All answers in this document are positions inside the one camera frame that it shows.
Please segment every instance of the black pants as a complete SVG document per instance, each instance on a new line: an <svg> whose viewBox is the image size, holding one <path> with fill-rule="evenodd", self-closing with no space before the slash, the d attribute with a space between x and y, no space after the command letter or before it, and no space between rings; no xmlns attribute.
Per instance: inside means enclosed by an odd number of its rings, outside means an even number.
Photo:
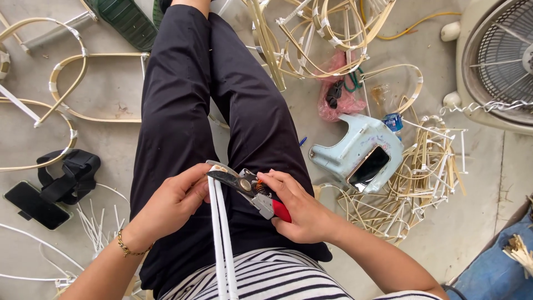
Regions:
<svg viewBox="0 0 533 300"><path fill-rule="evenodd" d="M196 8L174 5L161 23L144 81L130 219L166 178L218 161L207 118L210 96L230 126L229 167L287 172L313 194L294 123L272 79L222 18L211 13L206 20ZM286 247L332 259L324 243L289 241L242 196L223 190L234 254ZM180 230L155 243L140 273L142 288L162 295L214 263L211 209L203 203Z"/></svg>

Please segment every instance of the black and white striped shirt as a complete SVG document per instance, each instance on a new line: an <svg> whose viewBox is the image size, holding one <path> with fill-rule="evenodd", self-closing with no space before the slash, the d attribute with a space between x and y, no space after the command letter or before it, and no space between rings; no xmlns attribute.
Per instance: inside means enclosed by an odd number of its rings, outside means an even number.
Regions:
<svg viewBox="0 0 533 300"><path fill-rule="evenodd" d="M353 299L307 255L286 248L253 250L234 257L239 299ZM161 300L218 299L215 265L191 274ZM402 291L375 300L441 300L422 291Z"/></svg>

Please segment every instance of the bracelet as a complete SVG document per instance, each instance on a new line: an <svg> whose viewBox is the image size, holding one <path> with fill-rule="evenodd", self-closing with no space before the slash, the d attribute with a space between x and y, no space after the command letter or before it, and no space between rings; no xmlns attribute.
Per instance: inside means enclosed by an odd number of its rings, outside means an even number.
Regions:
<svg viewBox="0 0 533 300"><path fill-rule="evenodd" d="M146 249L146 251L144 251L143 253L133 253L131 252L128 247L126 247L124 245L124 243L122 243L122 229L118 231L118 245L122 248L122 250L124 251L124 257L126 257L128 254L131 254L131 255L143 255L145 254L146 252L150 251L150 249L152 249L152 247L154 246L153 244L150 246L150 248Z"/></svg>

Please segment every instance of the phone screen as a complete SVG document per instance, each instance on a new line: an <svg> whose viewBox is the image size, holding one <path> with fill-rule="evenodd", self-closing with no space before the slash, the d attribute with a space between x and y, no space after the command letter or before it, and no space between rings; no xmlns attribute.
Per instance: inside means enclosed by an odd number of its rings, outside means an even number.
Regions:
<svg viewBox="0 0 533 300"><path fill-rule="evenodd" d="M390 160L390 156L382 147L376 147L358 166L357 170L348 179L348 182L356 191L361 193L376 175Z"/></svg>
<svg viewBox="0 0 533 300"><path fill-rule="evenodd" d="M25 181L5 193L4 198L49 230L56 229L70 218L59 206L42 199L39 190Z"/></svg>

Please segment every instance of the pink plastic bag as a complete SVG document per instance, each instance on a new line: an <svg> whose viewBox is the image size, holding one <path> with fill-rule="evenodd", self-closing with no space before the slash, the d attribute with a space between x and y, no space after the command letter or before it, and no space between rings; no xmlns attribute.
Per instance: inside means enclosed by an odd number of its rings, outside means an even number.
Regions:
<svg viewBox="0 0 533 300"><path fill-rule="evenodd" d="M342 66L346 65L346 57L344 56L344 52L337 50L335 55L327 64L329 64L329 66L327 67L329 72L337 70ZM326 95L328 93L328 90L333 86L333 84L343 79L343 76L331 76L318 79L322 81L322 87L320 88L318 98L318 115L324 121L337 122L339 121L338 116L340 114L358 113L366 107L366 103L362 99L356 99L356 95L359 95L358 91L350 93L346 91L344 86L342 87L341 97L337 99L337 108L333 109L328 105L328 102L326 101Z"/></svg>

